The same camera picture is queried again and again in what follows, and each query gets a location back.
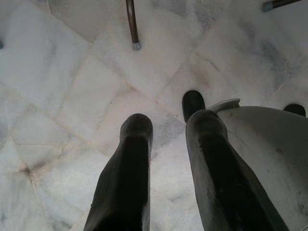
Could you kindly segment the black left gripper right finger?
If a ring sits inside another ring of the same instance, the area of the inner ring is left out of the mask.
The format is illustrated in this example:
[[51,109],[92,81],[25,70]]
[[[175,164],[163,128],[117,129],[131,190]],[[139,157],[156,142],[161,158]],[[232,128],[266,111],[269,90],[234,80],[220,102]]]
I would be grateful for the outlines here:
[[204,230],[288,230],[216,113],[195,112],[186,123],[186,143]]

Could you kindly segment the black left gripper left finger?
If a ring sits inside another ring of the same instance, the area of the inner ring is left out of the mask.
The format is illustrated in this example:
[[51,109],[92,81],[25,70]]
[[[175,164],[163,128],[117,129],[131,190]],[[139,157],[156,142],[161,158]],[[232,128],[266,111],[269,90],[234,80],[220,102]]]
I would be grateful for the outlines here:
[[150,160],[153,125],[143,114],[122,124],[119,144],[101,172],[86,231],[150,229]]

